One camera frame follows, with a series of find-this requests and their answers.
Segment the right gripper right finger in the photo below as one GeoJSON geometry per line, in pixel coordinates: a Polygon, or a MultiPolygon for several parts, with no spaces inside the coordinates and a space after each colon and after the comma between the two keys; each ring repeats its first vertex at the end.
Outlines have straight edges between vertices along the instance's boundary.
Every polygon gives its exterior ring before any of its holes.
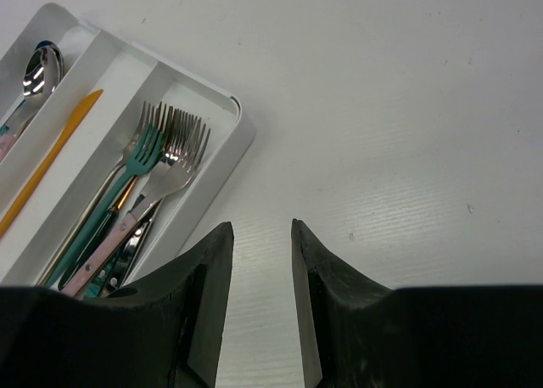
{"type": "Polygon", "coordinates": [[[293,220],[292,271],[308,387],[539,387],[539,285],[389,289],[293,220]]]}

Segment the gold fork black handle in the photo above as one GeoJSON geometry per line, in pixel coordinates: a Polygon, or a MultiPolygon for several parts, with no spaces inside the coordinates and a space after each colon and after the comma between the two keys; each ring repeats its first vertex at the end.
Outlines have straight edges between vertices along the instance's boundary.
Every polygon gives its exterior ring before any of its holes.
{"type": "Polygon", "coordinates": [[[65,256],[68,260],[61,271],[61,277],[58,281],[59,290],[64,288],[82,264],[108,235],[135,181],[135,176],[127,176],[123,173],[115,182],[113,188],[100,201],[92,216],[88,218],[66,252],[65,256]]]}

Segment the teal handled silver spoon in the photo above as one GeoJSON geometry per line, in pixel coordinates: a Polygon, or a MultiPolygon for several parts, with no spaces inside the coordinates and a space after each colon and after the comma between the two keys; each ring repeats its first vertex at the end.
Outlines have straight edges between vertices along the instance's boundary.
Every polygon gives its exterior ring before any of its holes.
{"type": "Polygon", "coordinates": [[[64,78],[64,57],[58,46],[34,51],[23,78],[23,100],[1,126],[1,135],[21,134],[64,78]]]}

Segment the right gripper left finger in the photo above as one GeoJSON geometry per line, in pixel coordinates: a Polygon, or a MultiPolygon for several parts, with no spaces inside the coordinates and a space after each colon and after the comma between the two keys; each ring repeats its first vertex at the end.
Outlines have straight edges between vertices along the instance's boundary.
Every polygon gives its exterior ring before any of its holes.
{"type": "Polygon", "coordinates": [[[105,298],[2,288],[2,386],[214,386],[233,239],[231,223],[221,223],[105,298]]]}

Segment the orange plastic knife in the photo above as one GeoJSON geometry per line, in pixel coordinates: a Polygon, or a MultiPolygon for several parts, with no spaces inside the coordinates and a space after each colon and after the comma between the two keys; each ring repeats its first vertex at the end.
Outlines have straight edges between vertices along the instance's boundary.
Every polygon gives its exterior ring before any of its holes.
{"type": "Polygon", "coordinates": [[[90,112],[92,107],[98,101],[103,89],[96,90],[88,94],[72,111],[68,121],[66,122],[63,131],[59,134],[57,141],[50,149],[48,154],[43,158],[42,163],[33,172],[32,176],[27,180],[25,186],[20,190],[7,212],[4,214],[1,220],[1,237],[8,231],[11,224],[20,214],[21,210],[36,190],[38,184],[41,182],[48,169],[53,164],[63,147],[69,141],[73,133],[78,126],[84,120],[86,115],[90,112]]]}

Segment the teal handled silver fork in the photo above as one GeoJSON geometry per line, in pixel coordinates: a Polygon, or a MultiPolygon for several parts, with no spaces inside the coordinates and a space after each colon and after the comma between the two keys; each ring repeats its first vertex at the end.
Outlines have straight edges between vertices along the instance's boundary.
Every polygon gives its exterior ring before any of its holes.
{"type": "Polygon", "coordinates": [[[120,287],[119,275],[114,274],[111,267],[106,267],[90,283],[87,291],[84,293],[84,299],[103,298],[109,296],[120,287]]]}

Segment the blue metal spoon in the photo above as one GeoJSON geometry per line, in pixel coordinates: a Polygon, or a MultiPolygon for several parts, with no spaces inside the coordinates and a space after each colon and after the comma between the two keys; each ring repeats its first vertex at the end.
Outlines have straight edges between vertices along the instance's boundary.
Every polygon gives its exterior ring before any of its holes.
{"type": "Polygon", "coordinates": [[[55,47],[56,44],[49,41],[49,40],[43,40],[43,41],[40,41],[36,47],[35,47],[35,50],[37,49],[40,49],[40,48],[45,48],[45,47],[55,47]]]}

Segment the all silver fork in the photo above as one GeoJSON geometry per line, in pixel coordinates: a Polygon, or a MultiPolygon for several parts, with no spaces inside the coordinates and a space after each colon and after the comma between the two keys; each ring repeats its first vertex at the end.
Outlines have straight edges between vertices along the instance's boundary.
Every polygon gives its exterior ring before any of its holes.
{"type": "Polygon", "coordinates": [[[75,239],[76,235],[79,233],[81,228],[83,227],[86,220],[90,217],[92,214],[92,211],[97,206],[98,202],[102,199],[104,196],[106,190],[108,189],[109,185],[114,180],[116,174],[120,171],[120,169],[125,165],[126,161],[128,160],[129,155],[133,152],[133,150],[136,148],[136,144],[138,139],[142,136],[144,127],[146,123],[148,122],[148,112],[147,112],[147,102],[143,102],[142,112],[139,118],[139,122],[136,128],[136,131],[134,132],[132,139],[129,141],[129,143],[125,146],[125,148],[122,150],[121,158],[117,161],[117,163],[114,165],[114,167],[109,172],[108,176],[104,179],[100,187],[98,188],[95,195],[91,198],[91,200],[88,202],[87,207],[83,210],[83,212],[80,214],[80,216],[77,218],[76,222],[70,229],[70,231],[67,233],[67,235],[64,237],[63,241],[61,242],[58,249],[54,252],[53,257],[47,264],[46,268],[40,275],[39,279],[36,282],[37,286],[45,286],[47,281],[51,278],[54,269],[59,265],[59,262],[63,256],[63,254],[68,250],[70,244],[75,239]]]}

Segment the pink handled silver fork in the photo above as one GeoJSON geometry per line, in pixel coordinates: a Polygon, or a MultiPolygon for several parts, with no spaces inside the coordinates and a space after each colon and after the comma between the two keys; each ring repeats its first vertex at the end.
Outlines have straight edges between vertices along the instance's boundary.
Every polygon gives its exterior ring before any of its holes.
{"type": "MultiPolygon", "coordinates": [[[[210,129],[207,127],[204,138],[207,144],[210,137],[210,129]]],[[[179,134],[182,139],[182,128],[179,134]]],[[[196,161],[186,161],[171,166],[160,182],[153,187],[140,204],[127,212],[119,224],[113,228],[96,250],[82,264],[69,282],[61,290],[62,293],[76,297],[84,293],[86,287],[96,278],[108,263],[115,251],[131,236],[134,228],[142,221],[143,217],[162,199],[179,190],[186,188],[195,176],[199,168],[207,144],[202,143],[197,152],[196,161]]]]}

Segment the pink handled silver spoon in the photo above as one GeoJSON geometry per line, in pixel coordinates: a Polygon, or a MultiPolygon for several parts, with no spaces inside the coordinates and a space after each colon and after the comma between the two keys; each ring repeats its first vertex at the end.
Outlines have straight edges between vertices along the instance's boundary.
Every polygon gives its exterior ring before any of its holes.
{"type": "Polygon", "coordinates": [[[0,161],[2,161],[17,141],[17,134],[6,131],[0,139],[0,161]]]}

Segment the teal plastic fork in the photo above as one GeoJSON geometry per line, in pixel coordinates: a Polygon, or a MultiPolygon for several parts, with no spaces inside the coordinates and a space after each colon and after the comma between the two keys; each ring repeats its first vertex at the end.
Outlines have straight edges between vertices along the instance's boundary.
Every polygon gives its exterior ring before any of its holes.
{"type": "Polygon", "coordinates": [[[91,249],[105,236],[105,228],[111,224],[110,209],[118,212],[115,205],[119,193],[133,184],[136,177],[147,173],[157,161],[164,141],[164,123],[146,120],[138,126],[136,135],[122,151],[121,160],[106,177],[83,214],[70,230],[60,248],[37,284],[50,287],[58,283],[63,288],[68,278],[81,266],[91,249]]]}

